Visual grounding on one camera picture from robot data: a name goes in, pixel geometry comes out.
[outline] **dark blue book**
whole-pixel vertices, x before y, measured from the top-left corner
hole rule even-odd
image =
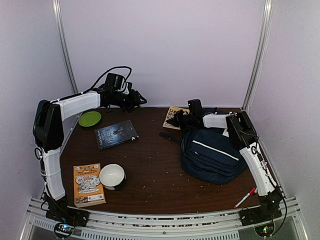
[[[95,136],[100,150],[129,140],[133,141],[139,137],[131,120],[97,129]]]

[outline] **yellow book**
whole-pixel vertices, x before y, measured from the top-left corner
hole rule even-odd
[[[187,108],[181,108],[181,107],[177,107],[177,106],[170,106],[168,112],[166,113],[165,120],[164,120],[164,123],[163,123],[162,127],[168,128],[168,129],[180,130],[180,127],[173,126],[173,125],[171,125],[171,124],[166,122],[167,120],[172,119],[174,117],[175,113],[180,111],[180,110],[183,110],[183,111],[185,111],[187,113],[190,112],[189,109],[187,109]]]
[[[104,187],[100,183],[100,163],[74,166],[74,205],[78,208],[104,204]]]

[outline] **white zipper stripe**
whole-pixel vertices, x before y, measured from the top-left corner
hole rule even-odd
[[[207,146],[207,145],[203,144],[202,142],[198,142],[198,141],[195,141],[195,140],[193,140],[192,142],[195,143],[195,144],[199,144],[199,145],[201,145],[201,146],[203,146],[203,147],[205,147],[205,148],[207,148],[207,149],[211,149],[211,150],[214,150],[214,151],[216,151],[216,152],[218,152],[218,153],[227,155],[228,157],[230,157],[230,158],[232,158],[232,159],[234,159],[234,160],[239,161],[238,158],[236,158],[236,157],[234,157],[234,156],[232,156],[232,155],[230,155],[230,154],[228,154],[228,153],[226,153],[226,152],[224,152],[224,151],[220,151],[220,150],[215,149],[215,148],[213,148],[213,147],[211,147],[211,146]]]

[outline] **marker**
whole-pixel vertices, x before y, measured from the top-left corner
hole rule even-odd
[[[242,199],[240,202],[238,202],[233,208],[236,209],[237,207],[239,207],[240,204],[242,204],[250,195],[254,194],[256,191],[256,188],[252,188],[252,190],[250,192],[248,192]]]

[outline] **table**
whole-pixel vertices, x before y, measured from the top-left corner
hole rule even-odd
[[[101,167],[117,163],[127,175],[119,191],[105,190],[107,203],[87,207],[91,210],[126,214],[183,214],[232,209],[253,187],[255,181],[246,168],[228,184],[216,185],[184,172],[180,162],[180,146],[160,137],[159,132],[182,138],[182,132],[163,128],[167,108],[143,107],[134,112],[112,108],[97,109],[101,121],[89,128],[77,124],[60,158],[63,186],[68,204],[74,206],[73,166],[100,163]],[[131,120],[139,139],[98,149],[95,129]],[[240,207],[259,204],[250,196]]]

